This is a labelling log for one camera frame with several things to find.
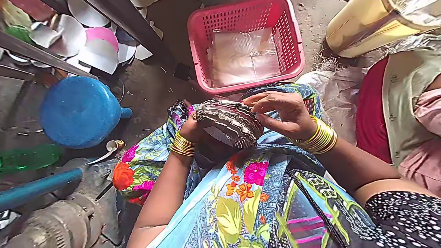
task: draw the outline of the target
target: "plastic basket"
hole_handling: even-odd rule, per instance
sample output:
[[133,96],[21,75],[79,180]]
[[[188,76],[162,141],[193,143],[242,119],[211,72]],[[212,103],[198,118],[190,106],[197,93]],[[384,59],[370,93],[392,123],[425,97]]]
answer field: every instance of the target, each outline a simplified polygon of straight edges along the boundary
[[[219,94],[243,90],[296,77],[305,66],[302,38],[290,0],[251,0],[236,4],[223,4],[191,14],[187,23],[191,53],[198,83],[208,93]],[[213,40],[213,29],[251,32],[272,28],[280,65],[280,76],[211,88],[207,48]]]

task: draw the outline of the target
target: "blue plastic stool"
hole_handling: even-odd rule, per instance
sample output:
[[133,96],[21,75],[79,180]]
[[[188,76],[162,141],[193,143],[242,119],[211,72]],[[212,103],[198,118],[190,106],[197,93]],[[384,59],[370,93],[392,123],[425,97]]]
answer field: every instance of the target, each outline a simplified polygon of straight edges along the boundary
[[75,149],[98,145],[121,118],[132,116],[132,110],[121,108],[106,85],[87,77],[68,77],[52,86],[40,112],[46,135]]

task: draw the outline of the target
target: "black cord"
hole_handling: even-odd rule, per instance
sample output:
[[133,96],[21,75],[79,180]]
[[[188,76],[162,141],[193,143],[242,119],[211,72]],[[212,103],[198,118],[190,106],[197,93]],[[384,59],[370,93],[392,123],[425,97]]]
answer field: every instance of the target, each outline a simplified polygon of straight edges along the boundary
[[323,222],[326,225],[326,228],[330,232],[331,237],[333,240],[337,242],[337,244],[342,248],[348,248],[347,243],[343,240],[343,237],[341,234],[337,231],[337,229],[334,227],[334,225],[330,222],[330,220],[326,217],[325,213],[321,208],[317,205],[317,203],[314,201],[312,196],[309,194],[309,192],[306,190],[305,186],[302,184],[302,182],[293,174],[293,172],[290,169],[287,169],[289,175],[291,176],[294,183],[297,185],[297,187],[300,189],[300,191],[306,196],[311,206],[314,208],[315,212],[320,216],[320,218],[323,220]]

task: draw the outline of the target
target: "woman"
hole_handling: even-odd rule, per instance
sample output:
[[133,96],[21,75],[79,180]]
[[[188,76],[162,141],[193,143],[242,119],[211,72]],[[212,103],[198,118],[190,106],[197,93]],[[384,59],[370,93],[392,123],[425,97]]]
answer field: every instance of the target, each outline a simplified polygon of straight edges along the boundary
[[[196,188],[203,160],[191,151],[205,126],[193,114],[182,125],[185,106],[122,158],[114,185],[145,201],[127,247],[441,245],[441,200],[338,139],[310,87],[265,87],[242,99],[265,126],[256,152],[234,155]],[[349,194],[322,177],[325,168]]]
[[441,54],[395,53],[363,80],[357,146],[441,196]]

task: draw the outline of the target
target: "bangle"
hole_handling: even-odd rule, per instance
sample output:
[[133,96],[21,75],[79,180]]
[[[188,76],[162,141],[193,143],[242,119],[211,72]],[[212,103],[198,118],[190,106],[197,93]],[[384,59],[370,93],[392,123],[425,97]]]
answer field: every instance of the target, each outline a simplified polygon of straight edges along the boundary
[[188,141],[186,138],[182,137],[179,131],[175,135],[175,140],[170,148],[177,154],[193,157],[194,156],[194,143]]
[[317,130],[310,139],[302,141],[288,138],[288,140],[311,154],[323,154],[334,147],[337,142],[337,133],[317,117],[311,115],[311,119],[317,123]]

